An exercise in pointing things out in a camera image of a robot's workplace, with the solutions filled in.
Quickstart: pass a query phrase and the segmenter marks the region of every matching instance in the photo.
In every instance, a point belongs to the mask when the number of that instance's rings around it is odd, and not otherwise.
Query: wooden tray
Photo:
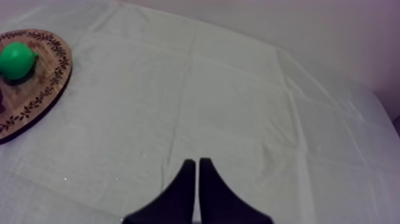
[[[0,52],[12,42],[27,44],[39,58],[31,78],[20,85],[8,85],[0,77],[0,144],[14,139],[51,109],[72,71],[71,50],[54,33],[36,29],[3,33]]]

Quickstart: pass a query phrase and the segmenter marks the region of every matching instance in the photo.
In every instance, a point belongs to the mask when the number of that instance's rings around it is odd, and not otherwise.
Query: crease
[[[172,153],[174,150],[175,140],[176,140],[176,136],[177,136],[177,129],[178,129],[179,120],[180,120],[180,113],[181,113],[182,104],[183,104],[183,93],[185,92],[185,87],[187,85],[187,76],[188,76],[188,74],[191,74],[191,72],[192,72],[192,60],[193,60],[192,56],[193,56],[193,48],[195,45],[195,41],[196,41],[196,33],[193,37],[192,43],[190,44],[189,52],[187,54],[187,56],[188,56],[187,63],[189,64],[189,66],[187,69],[184,69],[184,71],[183,71],[182,86],[181,86],[181,90],[180,90],[180,93],[178,96],[178,98],[179,98],[178,106],[177,106],[178,111],[177,111],[177,116],[174,121],[174,128],[173,128],[173,133],[172,133],[172,137],[171,137],[172,140],[171,140],[170,146],[168,148],[167,157],[166,157],[166,159],[164,159],[163,164],[161,165],[161,179],[162,179],[161,180],[161,182],[162,182],[161,188],[162,189],[164,188],[164,184],[165,184],[164,167],[168,167],[170,165],[171,156],[172,156]]]
[[[341,121],[346,129],[346,132],[348,133],[352,144],[354,145],[354,148],[356,149],[358,155],[360,156],[362,162],[368,167],[370,168],[369,164],[367,163],[367,160],[365,159],[365,156],[363,154],[363,152],[361,151],[361,149],[358,147],[358,144],[356,143],[356,140],[354,138],[354,135],[352,134],[350,127],[346,124],[346,122],[343,122],[343,120]]]
[[[329,91],[320,83],[318,82],[317,79],[315,79],[301,64],[299,64],[292,55],[289,54],[288,58],[294,63],[294,65],[296,65],[297,68],[300,69],[301,72],[303,72],[318,88],[319,90],[322,91],[322,93],[328,97],[332,103],[334,103],[336,106],[338,105],[338,102],[335,100],[335,98],[333,98],[331,96],[331,94],[329,93]]]

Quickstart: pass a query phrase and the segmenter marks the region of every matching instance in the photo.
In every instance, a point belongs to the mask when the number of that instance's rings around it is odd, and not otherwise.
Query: white sheet
[[[0,223],[118,223],[200,157],[277,224],[400,222],[400,140],[376,97],[333,70],[120,2],[0,18],[0,31],[57,33],[74,57],[53,110],[0,146]]]

